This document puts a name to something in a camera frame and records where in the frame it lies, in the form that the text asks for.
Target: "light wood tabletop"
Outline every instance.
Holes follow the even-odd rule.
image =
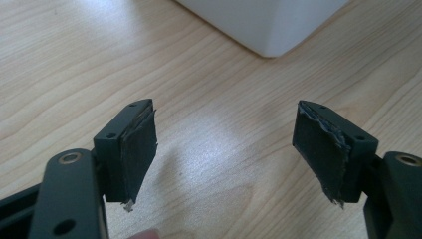
[[[2,1],[0,198],[153,99],[157,156],[132,212],[106,205],[111,238],[365,238],[365,196],[331,204],[292,147],[298,101],[422,155],[421,56],[418,0],[351,1],[277,59],[173,1]]]

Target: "wood grain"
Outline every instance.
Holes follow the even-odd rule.
[[[173,1],[0,3],[0,198],[152,98],[157,157],[111,238],[365,238],[361,198],[329,203],[291,146],[298,100],[329,106],[389,150],[422,155],[422,2],[351,1],[263,59]]]

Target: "white box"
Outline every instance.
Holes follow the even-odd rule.
[[[177,0],[263,57],[300,43],[347,0]]]

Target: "wooden table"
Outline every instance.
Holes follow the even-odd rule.
[[[327,105],[389,150],[422,155],[422,2],[351,1],[263,59],[173,1],[0,3],[0,198],[152,98],[159,147],[111,238],[365,238],[291,146],[297,103]]]

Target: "wooden surface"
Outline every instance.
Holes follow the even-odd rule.
[[[351,1],[304,43],[262,59],[173,1],[0,3],[0,198],[152,98],[159,147],[111,238],[365,238],[362,196],[330,204],[291,146],[298,100],[388,150],[422,155],[422,2]]]

